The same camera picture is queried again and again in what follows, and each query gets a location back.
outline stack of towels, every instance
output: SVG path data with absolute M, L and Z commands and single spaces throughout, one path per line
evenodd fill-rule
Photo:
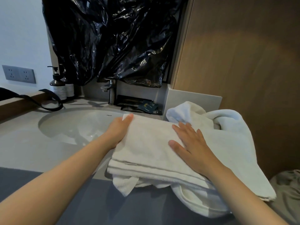
M 200 106 L 185 102 L 169 109 L 167 119 L 169 122 L 134 115 L 127 135 L 117 145 L 107 171 L 124 196 L 135 187 L 171 186 L 181 202 L 198 214 L 215 218 L 230 213 L 211 181 L 194 172 L 168 145 L 169 140 L 182 144 L 172 125 L 189 122 L 202 131 L 216 157 L 258 197 L 264 201 L 276 198 L 257 165 L 251 132 L 238 112 L 206 113 Z

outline black strap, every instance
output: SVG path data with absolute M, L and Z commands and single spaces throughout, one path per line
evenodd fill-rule
M 13 91 L 10 91 L 8 89 L 2 88 L 0 87 L 0 95 L 2 95 L 2 97 L 4 99 L 9 99 L 9 98 L 22 98 L 28 101 L 33 102 L 34 104 L 38 105 L 39 107 L 48 110 L 48 111 L 58 111 L 60 109 L 62 109 L 64 107 L 64 105 L 62 104 L 62 101 L 60 100 L 60 98 L 52 91 L 48 90 L 48 89 L 41 89 L 39 91 L 45 92 L 47 95 L 51 96 L 53 99 L 55 99 L 59 106 L 56 108 L 46 108 L 43 107 L 40 103 L 38 103 L 37 101 L 35 101 L 34 99 L 32 99 L 30 96 L 28 95 L 19 95 Z

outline bottle label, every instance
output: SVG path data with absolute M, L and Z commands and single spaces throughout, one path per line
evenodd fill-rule
M 74 84 L 66 84 L 67 97 L 74 96 Z
M 60 100 L 67 99 L 67 90 L 65 86 L 50 86 L 50 91 L 53 91 L 60 98 Z

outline person's left arm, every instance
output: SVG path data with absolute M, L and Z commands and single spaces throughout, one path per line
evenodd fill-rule
M 132 118 L 116 118 L 98 139 L 2 201 L 0 224 L 55 224 L 107 152 L 124 138 Z

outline forearm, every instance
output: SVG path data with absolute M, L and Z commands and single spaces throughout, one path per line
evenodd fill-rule
M 0 204 L 0 224 L 54 224 L 109 150 L 100 137 Z
M 234 216 L 246 225 L 286 224 L 271 208 L 245 186 L 225 166 L 215 169 L 208 177 Z

